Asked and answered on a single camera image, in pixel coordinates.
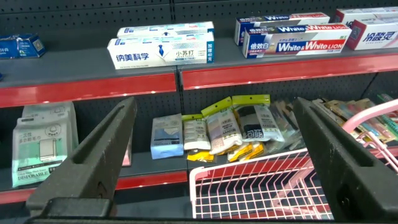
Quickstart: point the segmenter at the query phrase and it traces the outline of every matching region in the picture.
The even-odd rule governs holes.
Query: wire grid
[[[197,174],[196,218],[333,219],[307,149]]]

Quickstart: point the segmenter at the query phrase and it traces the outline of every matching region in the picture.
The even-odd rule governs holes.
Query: yellow package tag
[[[209,150],[193,149],[188,151],[187,160],[200,162],[214,162],[215,156]]]
[[[228,153],[228,161],[230,162],[237,161],[238,159],[251,153],[252,149],[253,149],[252,144],[245,142],[239,147],[239,149],[236,149],[235,151]]]
[[[249,159],[254,159],[257,158],[261,155],[264,155],[266,152],[264,144],[262,142],[253,142],[252,143],[252,151],[246,156],[246,157],[242,157],[240,158],[239,161],[246,161]]]
[[[205,109],[201,110],[200,112],[204,117],[209,115],[215,114],[223,109],[229,108],[232,106],[232,99],[231,97],[227,97],[211,106],[206,107]]]
[[[231,146],[229,149],[227,149],[227,150],[225,150],[225,151],[223,151],[223,152],[217,153],[217,156],[221,156],[221,155],[225,155],[225,154],[227,154],[227,153],[229,153],[229,152],[233,152],[233,151],[235,151],[236,149],[239,149],[239,147],[240,147],[240,146],[237,146],[237,145]]]
[[[260,105],[264,104],[269,106],[271,99],[269,95],[242,95],[232,96],[232,105]]]
[[[182,120],[183,121],[191,121],[194,119],[202,119],[203,115],[202,114],[188,114],[188,115],[182,115]]]

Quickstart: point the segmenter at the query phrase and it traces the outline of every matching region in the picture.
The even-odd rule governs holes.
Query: shopping cart
[[[347,121],[343,129],[350,133],[367,119],[395,110],[398,100],[364,110]],[[398,148],[387,148],[373,133],[362,134],[357,141],[364,142],[366,136],[371,141],[364,147],[371,147],[370,152],[376,158],[398,173]],[[193,169],[190,173],[193,217],[333,220],[312,162],[305,148]],[[344,198],[342,203],[350,201]]]

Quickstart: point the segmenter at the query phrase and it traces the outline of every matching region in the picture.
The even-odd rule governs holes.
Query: pink toothpaste box
[[[347,46],[353,50],[398,47],[398,17],[355,20]]]

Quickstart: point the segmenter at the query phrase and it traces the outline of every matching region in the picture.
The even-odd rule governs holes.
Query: green package
[[[72,149],[67,113],[19,118],[12,138],[12,186],[44,181]]]

